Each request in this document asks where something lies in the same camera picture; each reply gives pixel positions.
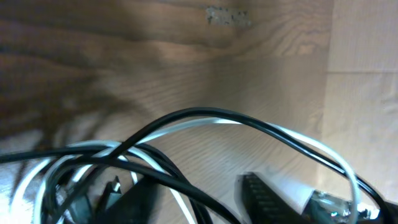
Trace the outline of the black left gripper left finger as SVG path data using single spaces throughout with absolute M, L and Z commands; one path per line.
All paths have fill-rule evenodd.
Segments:
M 143 177 L 112 206 L 96 217 L 96 224 L 148 224 L 159 199 L 159 184 Z

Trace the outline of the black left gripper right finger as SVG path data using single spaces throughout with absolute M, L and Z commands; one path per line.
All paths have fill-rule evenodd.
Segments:
M 309 224 L 253 172 L 238 176 L 238 207 L 251 224 Z

